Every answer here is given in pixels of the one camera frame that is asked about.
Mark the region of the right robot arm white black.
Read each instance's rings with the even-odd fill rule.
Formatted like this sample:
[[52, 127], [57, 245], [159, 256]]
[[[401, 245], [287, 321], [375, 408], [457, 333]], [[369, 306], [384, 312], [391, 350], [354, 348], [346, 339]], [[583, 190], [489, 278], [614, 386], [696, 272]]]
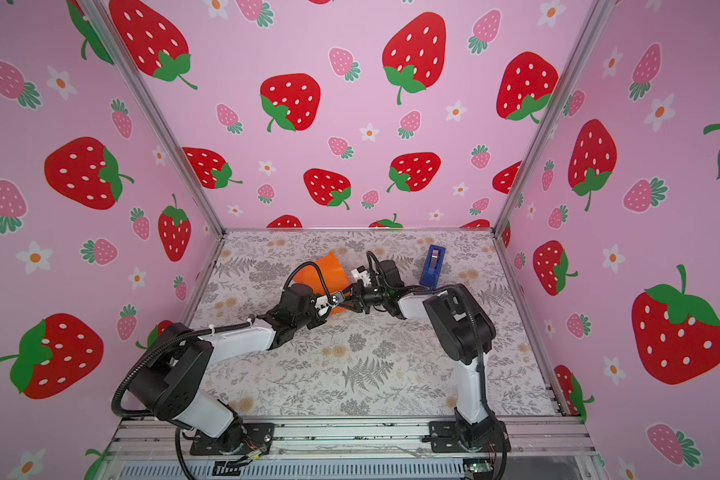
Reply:
[[486, 363], [497, 331], [489, 315], [463, 284], [431, 289], [423, 286], [365, 286], [361, 281], [342, 291], [340, 306], [357, 313], [378, 307], [402, 319], [427, 318], [439, 345], [454, 362], [457, 405], [456, 438], [477, 450], [503, 425], [487, 399]]

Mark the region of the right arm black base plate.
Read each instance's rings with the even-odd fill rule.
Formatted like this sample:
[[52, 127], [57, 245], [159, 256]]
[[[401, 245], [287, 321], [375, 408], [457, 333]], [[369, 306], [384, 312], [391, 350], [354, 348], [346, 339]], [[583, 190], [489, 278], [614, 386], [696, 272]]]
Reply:
[[509, 453], [512, 449], [506, 426], [485, 419], [476, 424], [465, 421], [432, 421], [422, 438], [435, 453]]

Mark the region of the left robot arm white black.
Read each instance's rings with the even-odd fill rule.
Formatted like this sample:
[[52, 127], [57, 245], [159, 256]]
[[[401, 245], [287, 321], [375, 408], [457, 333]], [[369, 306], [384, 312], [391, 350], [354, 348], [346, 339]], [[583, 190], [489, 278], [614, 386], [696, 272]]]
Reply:
[[121, 418], [152, 415], [179, 429], [194, 429], [214, 449], [234, 453], [246, 443], [247, 432], [234, 409], [201, 390], [208, 367], [276, 349], [300, 329], [325, 323], [344, 300], [341, 292], [320, 296], [295, 284], [281, 292], [273, 308], [242, 323], [201, 330], [172, 325], [117, 387], [112, 411]]

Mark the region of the yellow orange wrapping paper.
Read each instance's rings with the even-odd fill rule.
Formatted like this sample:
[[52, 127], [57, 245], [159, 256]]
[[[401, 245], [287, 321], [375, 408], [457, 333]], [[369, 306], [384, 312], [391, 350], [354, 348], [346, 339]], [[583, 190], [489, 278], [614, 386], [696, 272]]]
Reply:
[[[298, 265], [286, 281], [285, 292], [288, 296], [322, 297], [327, 294], [342, 291], [350, 285], [347, 274], [335, 254], [306, 261]], [[333, 308], [342, 310], [339, 305]]]

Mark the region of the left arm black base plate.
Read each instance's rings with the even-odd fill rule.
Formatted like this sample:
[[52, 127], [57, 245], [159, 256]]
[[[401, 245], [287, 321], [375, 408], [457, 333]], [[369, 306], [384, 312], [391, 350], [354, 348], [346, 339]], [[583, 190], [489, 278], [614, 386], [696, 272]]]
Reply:
[[274, 423], [233, 423], [218, 438], [197, 431], [190, 447], [191, 456], [267, 455], [275, 433]]

